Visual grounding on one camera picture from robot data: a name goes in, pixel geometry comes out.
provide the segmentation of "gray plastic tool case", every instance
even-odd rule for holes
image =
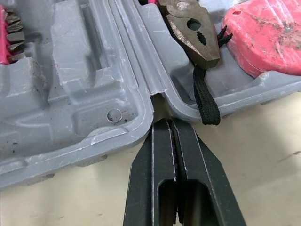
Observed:
[[[22,19],[26,59],[0,66],[0,189],[32,184],[136,145],[153,121],[151,96],[200,121],[192,71],[156,5],[138,0],[0,0]],[[236,2],[203,0],[216,29]],[[227,115],[301,89],[301,77],[245,74],[221,49],[207,84]]]

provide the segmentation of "black cord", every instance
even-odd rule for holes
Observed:
[[[217,35],[218,45],[222,47],[227,44],[232,38],[232,34],[224,36],[227,30],[225,26]],[[219,125],[221,122],[221,114],[218,106],[210,94],[209,89],[205,82],[206,70],[195,66],[193,71],[193,89],[194,96],[201,114],[202,122],[204,125]]]

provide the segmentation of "round hole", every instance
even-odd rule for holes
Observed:
[[[107,117],[110,122],[118,122],[122,119],[122,113],[119,109],[112,109],[108,112]]]
[[[190,98],[190,100],[196,102],[196,97],[194,96],[194,90],[190,91],[189,98]]]
[[[233,15],[235,15],[235,16],[237,16],[237,15],[239,15],[239,14],[241,14],[241,11],[234,11],[234,12],[233,12]]]
[[[190,30],[196,31],[196,30],[198,30],[201,27],[201,23],[198,20],[196,20],[196,19],[190,19],[187,22],[187,27]]]
[[[180,1],[177,3],[177,7],[180,11],[186,10],[186,8],[189,6],[189,4],[185,1]]]

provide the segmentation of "gray plastic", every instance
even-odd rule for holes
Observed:
[[[153,121],[151,95],[200,121],[192,71],[156,5],[138,0],[0,0],[22,19],[26,59],[0,66],[0,189],[51,178],[136,145]],[[232,0],[203,0],[220,29]],[[221,114],[301,89],[301,77],[246,75],[226,47],[207,83]]]

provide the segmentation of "beige table surface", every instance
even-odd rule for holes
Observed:
[[[155,99],[156,118],[162,111]],[[194,128],[222,162],[249,226],[301,226],[301,93]],[[1,226],[121,226],[142,144],[0,195]]]

